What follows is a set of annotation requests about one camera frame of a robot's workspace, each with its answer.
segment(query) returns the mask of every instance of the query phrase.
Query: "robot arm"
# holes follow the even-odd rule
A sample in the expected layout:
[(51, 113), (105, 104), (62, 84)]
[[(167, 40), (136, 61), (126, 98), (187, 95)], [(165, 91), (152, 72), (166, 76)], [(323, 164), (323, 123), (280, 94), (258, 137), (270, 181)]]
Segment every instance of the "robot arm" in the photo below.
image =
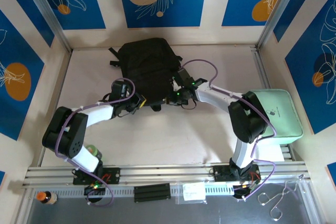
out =
[[(251, 151), (254, 141), (265, 132), (267, 127), (266, 122), (241, 101), (244, 99), (253, 104), (267, 117), (256, 95), (252, 92), (246, 94), (233, 93), (215, 86), (210, 88), (209, 83), (204, 79), (194, 81), (184, 68), (176, 73), (174, 82), (179, 89), (166, 99), (167, 104), (187, 104), (189, 99), (193, 99), (209, 103), (230, 114), (233, 130), (238, 140), (234, 155), (230, 159), (228, 172), (226, 175), (223, 174), (225, 180), (240, 180), (252, 167)], [(125, 98), (127, 93), (130, 93), (129, 91), (130, 87), (125, 82), (115, 82), (112, 85), (112, 92), (108, 94), (108, 101)], [(100, 105), (76, 113), (61, 137), (58, 152), (85, 170), (97, 174), (102, 162), (83, 146), (86, 127), (112, 119), (123, 110), (134, 113), (144, 104), (144, 101), (145, 99), (137, 94), (132, 99), (122, 103), (115, 103), (113, 106)], [(56, 110), (43, 137), (44, 147), (55, 151), (61, 127), (66, 118), (75, 110), (65, 107), (60, 107)]]

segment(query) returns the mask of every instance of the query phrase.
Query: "mint green box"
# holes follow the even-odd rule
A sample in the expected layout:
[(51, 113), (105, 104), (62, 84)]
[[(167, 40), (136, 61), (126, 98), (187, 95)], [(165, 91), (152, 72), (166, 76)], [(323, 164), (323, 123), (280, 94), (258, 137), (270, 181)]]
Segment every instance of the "mint green box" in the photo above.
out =
[[(277, 130), (277, 136), (265, 139), (266, 143), (290, 144), (303, 136), (301, 121), (294, 107), (292, 97), (286, 90), (264, 89), (251, 91), (256, 94), (268, 118)], [(262, 136), (272, 134), (272, 129), (267, 127)]]

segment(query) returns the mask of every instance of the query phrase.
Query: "white floor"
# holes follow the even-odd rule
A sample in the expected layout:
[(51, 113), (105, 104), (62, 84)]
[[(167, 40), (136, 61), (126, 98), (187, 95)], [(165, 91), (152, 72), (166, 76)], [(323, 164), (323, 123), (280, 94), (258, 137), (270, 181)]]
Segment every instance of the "white floor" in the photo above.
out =
[[(174, 52), (191, 59), (207, 59), (219, 70), (214, 84), (235, 92), (262, 89), (250, 47), (246, 46), (174, 46)], [(75, 50), (61, 92), (59, 106), (78, 108), (96, 103), (110, 92), (120, 69), (107, 49)], [(210, 65), (193, 62), (186, 69), (194, 79), (210, 79)], [(105, 165), (164, 165), (228, 162), (236, 144), (227, 113), (211, 105), (198, 103), (195, 110), (164, 105), (161, 112), (143, 107), (135, 115), (101, 122), (87, 128), (85, 143), (94, 144), (103, 153)], [(280, 146), (260, 146), (260, 159), (283, 161)], [(46, 150), (43, 166), (67, 165)]]

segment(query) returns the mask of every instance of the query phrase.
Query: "metal frame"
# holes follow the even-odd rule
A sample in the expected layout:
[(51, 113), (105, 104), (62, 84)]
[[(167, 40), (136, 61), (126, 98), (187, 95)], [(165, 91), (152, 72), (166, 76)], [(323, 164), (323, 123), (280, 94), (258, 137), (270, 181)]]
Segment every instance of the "metal frame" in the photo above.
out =
[(55, 16), (55, 13), (51, 9), (47, 0), (33, 0), (38, 10), (41, 12), (43, 18), (46, 20), (52, 32), (59, 39), (62, 46), (68, 51), (71, 52), (71, 48), (67, 38), (63, 33), (63, 29)]
[(268, 36), (273, 32), (273, 29), (275, 28), (289, 1), (290, 0), (278, 0), (276, 2), (276, 5), (271, 12), (266, 22), (266, 25), (258, 39), (258, 42), (256, 43), (256, 48), (258, 51), (262, 47)]
[[(116, 197), (132, 197), (133, 186), (150, 185), (159, 183), (171, 183), (172, 188), (177, 188), (180, 183), (185, 182), (205, 182), (206, 188), (230, 188), (237, 185), (232, 183), (214, 183), (211, 169), (214, 165), (227, 164), (190, 164), (190, 165), (142, 165), (142, 166), (120, 166), (120, 183), (113, 185)], [(259, 163), (260, 175), (264, 179), (272, 170), (272, 166)], [(269, 180), (270, 183), (283, 183), (293, 180), (304, 174), (305, 183), (300, 186), (300, 191), (304, 200), (311, 223), (323, 223), (323, 215), (316, 206), (313, 192), (310, 185), (310, 176), (304, 162), (277, 162), (275, 174)], [(81, 197), (80, 192), (83, 186), (72, 184), (73, 167), (30, 167), (24, 179), (25, 194), (19, 209), (19, 214), (14, 223), (26, 223), (33, 198), (39, 190), (53, 190), (61, 194), (62, 197)], [(229, 195), (229, 193), (207, 191), (209, 194)]]
[[(55, 33), (56, 37), (61, 41), (63, 46), (69, 52), (71, 52), (67, 39), (63, 34), (61, 25), (59, 24), (47, 1), (34, 0), (34, 2), (44, 16), (48, 25), (51, 27), (52, 31)], [(255, 46), (251, 46), (251, 53), (255, 60), (260, 79), (265, 88), (270, 88), (271, 86), (267, 78), (262, 57), (259, 54), (259, 48), (263, 45), (267, 37), (272, 33), (272, 30), (285, 10), (288, 2), (289, 0), (279, 0), (277, 2), (273, 12), (269, 17), (269, 20), (267, 21), (262, 31), (258, 43), (256, 43)], [(282, 146), (281, 148), (285, 157), (285, 162), (276, 163), (277, 169), (275, 174), (270, 178), (269, 182), (283, 183), (286, 180), (292, 180), (294, 176), (304, 174), (306, 183), (299, 184), (299, 188), (302, 193), (302, 198), (304, 200), (309, 218), (312, 223), (323, 223), (324, 216), (321, 214), (321, 209), (318, 208), (318, 204), (316, 204), (310, 176), (305, 163), (303, 161), (293, 161), (295, 157), (292, 155), (292, 150), (289, 145)], [(44, 150), (45, 149), (43, 147), (40, 152), (37, 165), (38, 167), (28, 168), (26, 177), (23, 181), (23, 188), (25, 189), (25, 192), (22, 196), (18, 214), (14, 220), (14, 223), (16, 224), (26, 223), (33, 202), (33, 197), (38, 188), (57, 188), (60, 191), (73, 190), (78, 188), (82, 190), (83, 188), (83, 186), (74, 186), (72, 184), (73, 175), (71, 171), (73, 167), (40, 167), (44, 156)], [(211, 175), (211, 169), (213, 165), (227, 164), (121, 166), (120, 184), (113, 187), (122, 189), (136, 185), (149, 185), (163, 182), (176, 185), (176, 182), (196, 181), (204, 181), (207, 182), (207, 185), (213, 185), (214, 177)], [(272, 166), (265, 164), (258, 165), (260, 168), (261, 177), (265, 178), (268, 176), (272, 170)], [(237, 184), (237, 182), (226, 183), (226, 185), (232, 184)]]

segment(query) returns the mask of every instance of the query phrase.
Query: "small bottle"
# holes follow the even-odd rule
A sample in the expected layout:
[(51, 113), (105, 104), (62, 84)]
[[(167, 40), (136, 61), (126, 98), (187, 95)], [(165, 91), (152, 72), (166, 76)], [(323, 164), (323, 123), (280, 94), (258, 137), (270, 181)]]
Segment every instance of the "small bottle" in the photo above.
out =
[(47, 205), (52, 205), (57, 201), (57, 195), (55, 193), (51, 193), (49, 191), (40, 191), (36, 195), (36, 198), (42, 204), (47, 204)]
[(103, 157), (103, 154), (92, 144), (86, 146), (86, 149), (99, 160)]

